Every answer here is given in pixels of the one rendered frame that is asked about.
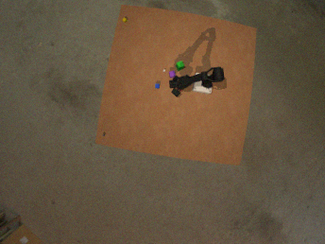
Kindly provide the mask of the purple cube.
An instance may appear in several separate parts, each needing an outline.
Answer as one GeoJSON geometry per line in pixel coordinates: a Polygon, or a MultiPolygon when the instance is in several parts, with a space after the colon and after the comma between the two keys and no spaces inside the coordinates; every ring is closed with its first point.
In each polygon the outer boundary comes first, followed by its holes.
{"type": "Polygon", "coordinates": [[[169,77],[174,78],[176,76],[175,71],[169,72],[169,77]]]}

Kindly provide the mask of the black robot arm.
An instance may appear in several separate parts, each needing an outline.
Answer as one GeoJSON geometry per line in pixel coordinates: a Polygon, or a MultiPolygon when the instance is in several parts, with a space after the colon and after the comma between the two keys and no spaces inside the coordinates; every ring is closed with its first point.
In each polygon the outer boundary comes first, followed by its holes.
{"type": "Polygon", "coordinates": [[[175,76],[172,80],[169,80],[169,86],[170,88],[187,88],[189,85],[192,85],[192,83],[202,81],[202,86],[205,88],[213,88],[212,82],[218,82],[224,80],[224,68],[221,68],[220,66],[213,67],[208,71],[203,71],[200,74],[191,76],[191,77],[178,77],[175,76]],[[207,76],[207,72],[210,72],[213,70],[213,74],[210,74],[207,76]]]}

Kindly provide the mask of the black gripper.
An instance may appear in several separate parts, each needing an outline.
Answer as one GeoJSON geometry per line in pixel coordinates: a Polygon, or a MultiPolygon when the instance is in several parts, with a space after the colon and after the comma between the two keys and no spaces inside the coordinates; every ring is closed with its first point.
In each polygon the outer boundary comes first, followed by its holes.
{"type": "Polygon", "coordinates": [[[172,94],[174,94],[175,96],[178,96],[180,94],[180,91],[179,90],[181,90],[181,88],[179,88],[178,90],[176,88],[174,88],[172,90],[172,94]]]}

